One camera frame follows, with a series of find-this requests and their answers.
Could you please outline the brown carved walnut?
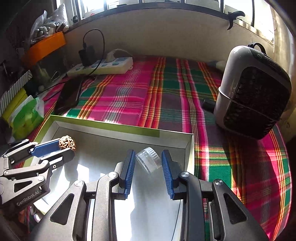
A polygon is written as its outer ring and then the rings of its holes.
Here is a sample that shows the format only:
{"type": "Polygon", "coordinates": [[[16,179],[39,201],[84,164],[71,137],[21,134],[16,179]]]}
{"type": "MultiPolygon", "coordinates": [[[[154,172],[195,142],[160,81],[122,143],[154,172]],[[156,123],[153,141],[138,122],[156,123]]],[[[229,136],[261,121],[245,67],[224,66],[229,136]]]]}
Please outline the brown carved walnut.
{"type": "Polygon", "coordinates": [[[59,138],[59,148],[61,150],[69,148],[69,149],[75,151],[76,144],[75,144],[75,141],[69,135],[66,135],[66,136],[59,138]]]}

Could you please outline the clear plastic jar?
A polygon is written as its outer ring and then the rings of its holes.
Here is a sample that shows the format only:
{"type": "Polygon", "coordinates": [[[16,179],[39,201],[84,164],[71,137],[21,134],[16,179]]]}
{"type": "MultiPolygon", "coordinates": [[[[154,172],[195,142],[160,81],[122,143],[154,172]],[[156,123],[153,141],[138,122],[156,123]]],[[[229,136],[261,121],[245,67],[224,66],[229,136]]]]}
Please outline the clear plastic jar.
{"type": "Polygon", "coordinates": [[[162,162],[156,151],[147,147],[135,155],[137,161],[143,166],[147,173],[151,174],[162,166],[162,162]]]}

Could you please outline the green tissue pack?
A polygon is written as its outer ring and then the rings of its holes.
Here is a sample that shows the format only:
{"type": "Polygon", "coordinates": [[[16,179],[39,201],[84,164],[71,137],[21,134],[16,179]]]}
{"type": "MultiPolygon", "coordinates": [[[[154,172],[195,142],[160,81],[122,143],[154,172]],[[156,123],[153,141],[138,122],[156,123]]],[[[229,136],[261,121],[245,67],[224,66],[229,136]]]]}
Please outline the green tissue pack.
{"type": "Polygon", "coordinates": [[[38,97],[27,97],[9,117],[12,136],[25,139],[44,120],[44,101],[38,97]]]}

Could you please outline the yellow box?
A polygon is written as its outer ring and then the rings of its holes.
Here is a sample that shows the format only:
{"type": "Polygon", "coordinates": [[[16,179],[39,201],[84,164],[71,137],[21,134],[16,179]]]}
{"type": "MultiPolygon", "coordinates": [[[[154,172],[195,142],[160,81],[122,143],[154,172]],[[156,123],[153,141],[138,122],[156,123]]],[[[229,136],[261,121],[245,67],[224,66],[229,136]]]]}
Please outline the yellow box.
{"type": "Polygon", "coordinates": [[[21,88],[20,91],[13,97],[6,109],[4,110],[1,117],[8,122],[9,117],[15,111],[15,109],[28,97],[24,88],[21,88]]]}

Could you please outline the striped box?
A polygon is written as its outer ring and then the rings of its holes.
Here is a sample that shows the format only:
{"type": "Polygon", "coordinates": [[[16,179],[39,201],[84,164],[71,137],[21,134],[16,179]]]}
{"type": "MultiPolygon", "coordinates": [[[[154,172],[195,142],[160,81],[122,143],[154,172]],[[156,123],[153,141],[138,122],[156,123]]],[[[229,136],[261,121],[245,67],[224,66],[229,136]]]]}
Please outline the striped box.
{"type": "Polygon", "coordinates": [[[1,97],[1,111],[3,112],[13,97],[20,91],[20,89],[32,78],[32,73],[28,70],[22,77],[12,85],[1,97]]]}

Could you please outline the black smartphone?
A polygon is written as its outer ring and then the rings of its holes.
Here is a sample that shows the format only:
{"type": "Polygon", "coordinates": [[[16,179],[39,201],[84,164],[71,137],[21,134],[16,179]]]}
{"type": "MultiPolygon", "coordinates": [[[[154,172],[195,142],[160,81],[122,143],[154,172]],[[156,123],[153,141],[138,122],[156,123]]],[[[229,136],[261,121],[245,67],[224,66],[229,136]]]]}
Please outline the black smartphone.
{"type": "Polygon", "coordinates": [[[64,84],[54,107],[53,113],[55,115],[63,114],[78,104],[82,90],[82,82],[83,77],[76,76],[64,84]]]}

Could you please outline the green white cardboard box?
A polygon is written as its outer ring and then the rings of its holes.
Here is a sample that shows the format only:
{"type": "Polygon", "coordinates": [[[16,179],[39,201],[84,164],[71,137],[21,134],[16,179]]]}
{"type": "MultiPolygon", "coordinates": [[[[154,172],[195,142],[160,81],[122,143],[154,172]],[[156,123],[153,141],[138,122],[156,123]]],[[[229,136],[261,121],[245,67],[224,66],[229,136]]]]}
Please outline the green white cardboard box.
{"type": "Polygon", "coordinates": [[[54,171],[30,240],[180,240],[181,201],[167,193],[162,152],[193,171],[193,135],[50,116],[37,135],[69,135],[75,157],[54,171]]]}

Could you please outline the orange storage bin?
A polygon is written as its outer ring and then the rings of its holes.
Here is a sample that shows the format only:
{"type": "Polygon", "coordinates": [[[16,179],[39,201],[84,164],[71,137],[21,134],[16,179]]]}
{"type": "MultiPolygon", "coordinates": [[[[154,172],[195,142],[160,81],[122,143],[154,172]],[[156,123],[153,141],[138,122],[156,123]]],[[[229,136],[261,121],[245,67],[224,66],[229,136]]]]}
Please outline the orange storage bin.
{"type": "Polygon", "coordinates": [[[62,32],[55,33],[45,39],[37,42],[22,56],[23,65],[30,69],[40,60],[66,45],[66,40],[62,32]]]}

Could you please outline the white power strip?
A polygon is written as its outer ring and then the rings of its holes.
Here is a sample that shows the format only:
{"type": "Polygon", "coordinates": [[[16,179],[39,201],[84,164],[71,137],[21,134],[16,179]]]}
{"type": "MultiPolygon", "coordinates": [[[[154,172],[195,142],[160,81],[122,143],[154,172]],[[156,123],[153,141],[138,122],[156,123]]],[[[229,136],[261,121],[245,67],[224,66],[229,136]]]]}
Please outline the white power strip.
{"type": "Polygon", "coordinates": [[[77,64],[67,72],[67,75],[68,77],[74,77],[77,75],[88,75],[89,73],[91,73],[91,75],[125,74],[128,70],[132,69],[133,58],[121,57],[111,62],[102,60],[97,67],[98,63],[99,61],[87,67],[83,66],[82,63],[77,64]]]}

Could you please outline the grey black mini heater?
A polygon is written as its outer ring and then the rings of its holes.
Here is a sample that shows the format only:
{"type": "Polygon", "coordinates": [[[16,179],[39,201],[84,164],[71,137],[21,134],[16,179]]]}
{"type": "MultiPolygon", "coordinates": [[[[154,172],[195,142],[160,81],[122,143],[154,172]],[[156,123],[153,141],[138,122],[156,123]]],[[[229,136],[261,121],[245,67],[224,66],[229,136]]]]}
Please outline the grey black mini heater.
{"type": "Polygon", "coordinates": [[[237,46],[229,54],[218,88],[216,123],[260,140],[280,121],[291,93],[290,77],[265,51],[237,46]]]}

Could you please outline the plaid bed cloth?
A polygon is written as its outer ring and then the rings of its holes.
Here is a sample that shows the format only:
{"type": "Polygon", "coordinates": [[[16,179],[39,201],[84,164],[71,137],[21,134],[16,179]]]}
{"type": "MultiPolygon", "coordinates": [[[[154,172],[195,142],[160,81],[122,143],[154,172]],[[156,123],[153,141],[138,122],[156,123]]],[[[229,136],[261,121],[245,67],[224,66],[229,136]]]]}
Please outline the plaid bed cloth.
{"type": "Polygon", "coordinates": [[[278,126],[258,141],[219,128],[202,102],[217,98],[221,80],[220,71],[203,62],[138,57],[123,75],[87,80],[65,116],[193,133],[195,175],[226,182],[276,240],[292,205],[285,142],[278,126]]]}

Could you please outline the black window hook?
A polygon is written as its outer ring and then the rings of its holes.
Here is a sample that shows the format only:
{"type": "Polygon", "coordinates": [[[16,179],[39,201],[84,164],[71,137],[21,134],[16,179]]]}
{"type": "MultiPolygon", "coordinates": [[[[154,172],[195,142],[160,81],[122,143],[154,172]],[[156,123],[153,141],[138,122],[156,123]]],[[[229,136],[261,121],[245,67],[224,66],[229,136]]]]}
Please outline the black window hook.
{"type": "Polygon", "coordinates": [[[233,21],[239,16],[245,17],[245,13],[243,11],[228,12],[229,27],[227,30],[230,30],[233,27],[233,21]]]}

